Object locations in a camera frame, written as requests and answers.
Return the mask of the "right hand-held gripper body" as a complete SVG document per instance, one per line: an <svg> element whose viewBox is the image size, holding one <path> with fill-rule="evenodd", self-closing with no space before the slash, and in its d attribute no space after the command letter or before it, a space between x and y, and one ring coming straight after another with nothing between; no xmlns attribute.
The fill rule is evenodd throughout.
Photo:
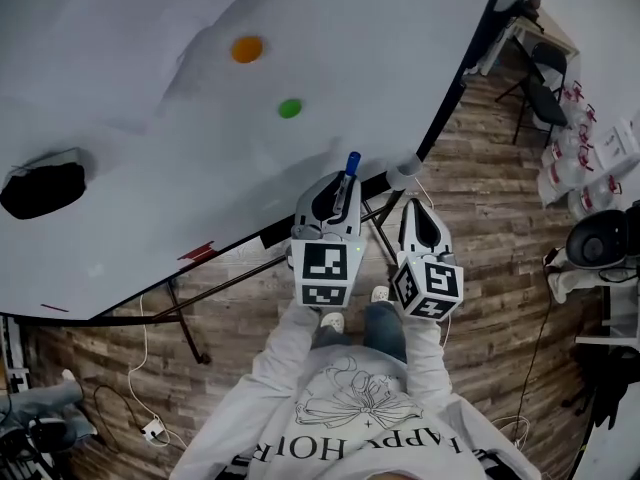
<svg viewBox="0 0 640 480"><path fill-rule="evenodd" d="M463 268L431 254L400 253L391 280L402 316L442 322L463 301Z"/></svg>

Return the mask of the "blue capped whiteboard marker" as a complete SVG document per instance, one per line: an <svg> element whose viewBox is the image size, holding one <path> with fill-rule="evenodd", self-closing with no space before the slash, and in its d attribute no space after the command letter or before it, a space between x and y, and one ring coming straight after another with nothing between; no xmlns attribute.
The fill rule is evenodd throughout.
<svg viewBox="0 0 640 480"><path fill-rule="evenodd" d="M346 203L347 196L352 184L353 179L356 176L356 171L361 159L359 152L351 152L348 156L346 166L344 169L344 175L336 192L336 197L333 205L333 213L335 215L341 215Z"/></svg>

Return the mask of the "person's left forearm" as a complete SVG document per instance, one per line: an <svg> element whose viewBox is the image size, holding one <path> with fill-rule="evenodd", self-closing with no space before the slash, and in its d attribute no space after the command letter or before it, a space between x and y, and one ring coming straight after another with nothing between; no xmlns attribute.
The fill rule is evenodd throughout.
<svg viewBox="0 0 640 480"><path fill-rule="evenodd" d="M253 361L251 377L280 393L294 393L304 371L320 317L292 301Z"/></svg>

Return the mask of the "large white whiteboard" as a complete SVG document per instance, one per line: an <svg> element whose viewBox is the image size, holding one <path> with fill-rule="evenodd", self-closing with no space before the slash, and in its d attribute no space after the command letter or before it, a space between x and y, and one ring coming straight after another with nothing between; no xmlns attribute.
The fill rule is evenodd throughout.
<svg viewBox="0 0 640 480"><path fill-rule="evenodd" d="M0 0L0 190L70 162L86 183L38 218L0 206L0 314L90 319L288 217L351 152L364 180L417 152L488 2Z"/></svg>

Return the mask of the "black whiteboard eraser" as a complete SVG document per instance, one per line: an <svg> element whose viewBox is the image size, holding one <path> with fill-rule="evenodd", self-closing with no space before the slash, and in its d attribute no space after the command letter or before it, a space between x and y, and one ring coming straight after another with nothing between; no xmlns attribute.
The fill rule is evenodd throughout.
<svg viewBox="0 0 640 480"><path fill-rule="evenodd" d="M85 191L83 166L48 165L12 175L0 192L0 205L14 218L29 220L74 203Z"/></svg>

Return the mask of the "clear plastic cup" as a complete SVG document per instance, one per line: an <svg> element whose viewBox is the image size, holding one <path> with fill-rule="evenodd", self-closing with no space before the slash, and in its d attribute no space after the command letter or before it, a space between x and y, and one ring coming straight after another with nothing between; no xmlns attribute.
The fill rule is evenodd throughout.
<svg viewBox="0 0 640 480"><path fill-rule="evenodd" d="M390 188L394 191L406 190L421 172L422 166L422 160L415 153L392 160L386 171L386 180Z"/></svg>

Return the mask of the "person's right leg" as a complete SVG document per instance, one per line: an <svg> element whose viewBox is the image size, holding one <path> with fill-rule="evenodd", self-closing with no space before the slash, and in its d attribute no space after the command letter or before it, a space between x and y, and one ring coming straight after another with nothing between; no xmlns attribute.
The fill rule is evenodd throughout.
<svg viewBox="0 0 640 480"><path fill-rule="evenodd" d="M391 302L373 302L365 308L363 345L407 363L402 320Z"/></svg>

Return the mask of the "person's leg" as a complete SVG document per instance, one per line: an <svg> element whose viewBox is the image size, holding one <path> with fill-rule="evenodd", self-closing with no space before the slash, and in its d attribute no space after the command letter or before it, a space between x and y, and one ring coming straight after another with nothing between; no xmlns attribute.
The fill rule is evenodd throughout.
<svg viewBox="0 0 640 480"><path fill-rule="evenodd" d="M320 327L316 332L311 349L319 349L334 345L351 345L352 340L348 335L336 331L333 327Z"/></svg>
<svg viewBox="0 0 640 480"><path fill-rule="evenodd" d="M391 302L373 302L365 308L363 345L407 363L402 320Z"/></svg>

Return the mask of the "person's left leg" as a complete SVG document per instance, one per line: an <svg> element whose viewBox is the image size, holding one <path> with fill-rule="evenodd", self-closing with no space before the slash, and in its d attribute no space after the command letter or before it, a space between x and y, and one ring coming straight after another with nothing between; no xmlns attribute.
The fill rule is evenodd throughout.
<svg viewBox="0 0 640 480"><path fill-rule="evenodd" d="M333 327L320 327L316 332L311 349L319 349L334 345L351 345L352 340L348 335L336 331Z"/></svg>

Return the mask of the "pile of clear water bottles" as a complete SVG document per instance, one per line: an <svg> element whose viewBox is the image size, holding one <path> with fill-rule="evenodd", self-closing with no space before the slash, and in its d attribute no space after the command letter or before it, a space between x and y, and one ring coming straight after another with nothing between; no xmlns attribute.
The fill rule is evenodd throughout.
<svg viewBox="0 0 640 480"><path fill-rule="evenodd" d="M584 102L582 85L575 80L561 89L561 110L568 125L554 131L545 147L537 176L542 206L566 202L574 220L613 209L622 184L604 166L594 138L595 109Z"/></svg>

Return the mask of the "white printed sweatshirt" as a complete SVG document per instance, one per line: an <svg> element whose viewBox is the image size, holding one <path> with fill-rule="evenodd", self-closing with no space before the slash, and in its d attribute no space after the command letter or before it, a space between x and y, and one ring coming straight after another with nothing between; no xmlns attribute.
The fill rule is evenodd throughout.
<svg viewBox="0 0 640 480"><path fill-rule="evenodd" d="M294 393L241 377L170 480L542 480L466 399L407 393L407 363L361 345L310 349Z"/></svg>

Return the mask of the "orange round magnet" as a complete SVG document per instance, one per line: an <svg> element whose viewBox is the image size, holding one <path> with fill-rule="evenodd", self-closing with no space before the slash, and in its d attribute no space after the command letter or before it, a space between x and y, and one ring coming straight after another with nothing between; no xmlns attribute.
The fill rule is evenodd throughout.
<svg viewBox="0 0 640 480"><path fill-rule="evenodd" d="M244 36L236 39L231 47L231 57L239 64L249 64L261 57L264 43L259 36Z"/></svg>

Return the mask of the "black folding chair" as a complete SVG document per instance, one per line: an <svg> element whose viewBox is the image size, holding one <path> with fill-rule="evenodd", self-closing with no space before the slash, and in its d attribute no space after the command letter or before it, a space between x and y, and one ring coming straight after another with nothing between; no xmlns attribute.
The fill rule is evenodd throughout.
<svg viewBox="0 0 640 480"><path fill-rule="evenodd" d="M561 83L557 89L552 90L546 84L546 78L538 66L549 68L560 75ZM538 42L533 47L527 61L526 76L495 99L495 102L498 103L506 96L513 96L517 89L522 93L522 103L512 140L513 145L517 142L521 128L534 129L533 126L522 124L527 109L531 109L537 119L549 126L546 132L546 146L549 145L555 128L561 129L568 125L568 119L560 104L567 68L566 56L558 47L546 42Z"/></svg>

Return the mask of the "wooden table white legs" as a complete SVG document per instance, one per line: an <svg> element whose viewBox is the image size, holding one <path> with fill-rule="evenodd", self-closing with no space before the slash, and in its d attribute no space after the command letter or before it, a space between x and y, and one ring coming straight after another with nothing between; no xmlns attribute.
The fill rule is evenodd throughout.
<svg viewBox="0 0 640 480"><path fill-rule="evenodd" d="M565 54L568 62L579 54L577 46L564 30L543 8L540 8L535 21L527 17L519 17L509 23L479 63L479 73L482 76L489 74L508 40L517 39L522 44L528 37L556 46Z"/></svg>

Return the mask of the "white floor power strip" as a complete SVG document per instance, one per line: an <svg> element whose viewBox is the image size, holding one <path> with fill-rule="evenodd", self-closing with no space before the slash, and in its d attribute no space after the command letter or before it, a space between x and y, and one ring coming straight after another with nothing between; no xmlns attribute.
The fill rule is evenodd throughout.
<svg viewBox="0 0 640 480"><path fill-rule="evenodd" d="M153 446L166 446L169 439L165 427L160 419L153 418L141 429L145 440Z"/></svg>

